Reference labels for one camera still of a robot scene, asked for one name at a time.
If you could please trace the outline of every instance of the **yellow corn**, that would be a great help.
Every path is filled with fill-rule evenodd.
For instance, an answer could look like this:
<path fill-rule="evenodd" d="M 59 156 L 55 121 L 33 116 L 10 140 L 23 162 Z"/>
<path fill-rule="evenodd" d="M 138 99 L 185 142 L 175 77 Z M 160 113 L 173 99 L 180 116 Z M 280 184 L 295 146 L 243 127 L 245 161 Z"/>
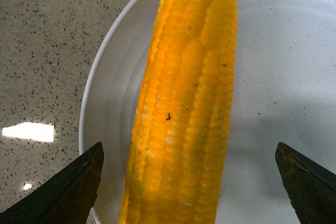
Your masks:
<path fill-rule="evenodd" d="M 119 224 L 214 223 L 233 91 L 237 0 L 161 0 Z"/>

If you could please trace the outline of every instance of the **black metal object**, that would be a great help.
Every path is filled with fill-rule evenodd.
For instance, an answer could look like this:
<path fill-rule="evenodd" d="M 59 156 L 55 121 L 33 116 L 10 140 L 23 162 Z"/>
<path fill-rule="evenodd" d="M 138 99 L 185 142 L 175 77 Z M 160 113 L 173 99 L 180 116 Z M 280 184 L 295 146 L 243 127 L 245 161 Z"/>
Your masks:
<path fill-rule="evenodd" d="M 96 201 L 103 160 L 99 142 L 0 213 L 0 224 L 85 224 Z"/>
<path fill-rule="evenodd" d="M 300 223 L 336 223 L 336 175 L 282 142 L 275 157 Z"/>

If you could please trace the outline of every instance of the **plate surface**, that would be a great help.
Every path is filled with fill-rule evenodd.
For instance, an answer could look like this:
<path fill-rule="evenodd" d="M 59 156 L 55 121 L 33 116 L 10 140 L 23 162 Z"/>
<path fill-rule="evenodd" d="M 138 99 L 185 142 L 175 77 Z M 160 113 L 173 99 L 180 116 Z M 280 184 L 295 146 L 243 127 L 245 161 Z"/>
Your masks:
<path fill-rule="evenodd" d="M 117 223 L 138 90 L 159 0 L 132 0 L 86 85 L 80 154 L 103 143 L 97 223 Z M 335 0 L 238 0 L 229 146 L 217 224 L 299 223 L 275 162 L 283 141 L 336 173 Z"/>

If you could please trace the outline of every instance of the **speckled countertop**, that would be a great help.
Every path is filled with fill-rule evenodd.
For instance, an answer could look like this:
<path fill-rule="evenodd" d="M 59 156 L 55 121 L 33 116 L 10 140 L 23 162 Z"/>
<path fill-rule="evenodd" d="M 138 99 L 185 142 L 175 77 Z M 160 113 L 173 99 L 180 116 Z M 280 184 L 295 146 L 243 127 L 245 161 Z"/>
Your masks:
<path fill-rule="evenodd" d="M 78 157 L 85 83 L 128 1 L 0 0 L 0 212 Z M 53 142 L 2 134 L 23 122 L 53 125 Z"/>

